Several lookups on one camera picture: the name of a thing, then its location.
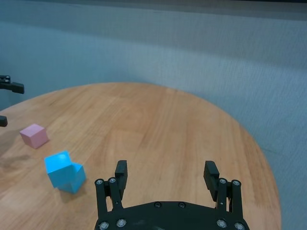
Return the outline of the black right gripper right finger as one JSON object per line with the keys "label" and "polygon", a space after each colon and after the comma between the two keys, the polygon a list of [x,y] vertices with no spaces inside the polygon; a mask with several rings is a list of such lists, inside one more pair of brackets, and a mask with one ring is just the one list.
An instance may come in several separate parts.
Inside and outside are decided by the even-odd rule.
{"label": "black right gripper right finger", "polygon": [[229,201],[229,212],[243,213],[241,182],[238,180],[227,181],[220,177],[215,162],[206,161],[204,166],[203,178],[207,189],[210,191],[215,208],[226,211],[226,200]]}

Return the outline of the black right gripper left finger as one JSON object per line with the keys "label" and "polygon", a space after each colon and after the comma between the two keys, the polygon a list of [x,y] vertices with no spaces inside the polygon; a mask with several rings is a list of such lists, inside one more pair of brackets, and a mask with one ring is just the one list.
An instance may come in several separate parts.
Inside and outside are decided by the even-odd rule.
{"label": "black right gripper left finger", "polygon": [[128,167],[126,160],[117,162],[115,176],[107,181],[99,178],[95,181],[96,200],[98,215],[107,213],[106,198],[110,197],[113,210],[121,209],[124,190],[126,188],[128,178]]}

